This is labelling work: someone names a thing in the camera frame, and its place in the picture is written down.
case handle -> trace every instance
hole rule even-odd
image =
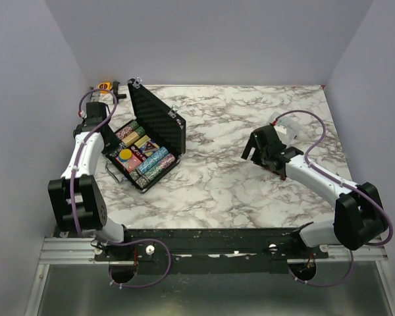
[[[114,179],[115,182],[117,182],[117,183],[123,182],[123,181],[125,180],[124,177],[123,177],[121,180],[119,180],[119,179],[116,177],[116,175],[115,175],[113,172],[110,171],[110,169],[108,168],[108,165],[110,165],[110,164],[111,164],[110,161],[107,161],[107,162],[105,163],[105,171],[107,171],[107,173],[111,176],[111,178]]]

poker chip case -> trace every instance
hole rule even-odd
[[[146,186],[141,188],[136,181],[130,176],[129,172],[117,161],[111,150],[105,156],[120,171],[124,177],[142,193],[148,191],[155,183],[171,171],[180,162],[180,157],[186,152],[186,121],[177,114],[177,107],[169,107],[158,97],[146,89],[138,79],[130,79],[128,82],[130,100],[132,102],[134,119],[127,122],[115,134],[129,125],[132,121],[136,121],[139,126],[143,127],[146,135],[148,135],[159,147],[165,147],[171,153],[175,160],[161,174],[156,176]],[[107,172],[117,180],[112,172],[106,167]]]

marble surface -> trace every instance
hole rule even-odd
[[[295,227],[333,218],[332,207],[303,185],[282,181],[240,158],[250,132],[274,112],[305,109],[328,129],[311,158],[350,178],[325,95],[320,86],[147,86],[187,121],[186,154],[180,164],[145,194],[129,182],[117,184],[100,157],[96,179],[109,217],[132,228]],[[119,93],[127,93],[121,86]],[[109,95],[101,100],[111,104]],[[120,101],[113,130],[134,117],[129,98]],[[293,115],[303,132],[292,145],[305,151],[321,134],[309,115]]]

white wall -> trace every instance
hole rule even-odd
[[[42,0],[0,0],[0,315],[23,315],[88,90]]]
[[[325,84],[373,0],[45,0],[90,84]]]
[[[351,174],[395,226],[395,0],[375,0],[325,90]],[[395,235],[387,245],[395,280]]]

black foam lining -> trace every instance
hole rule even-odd
[[[171,108],[142,85],[135,88],[128,82],[130,98],[138,123],[149,134],[164,139],[167,149],[175,156],[186,152],[186,121],[178,114],[169,115]]]

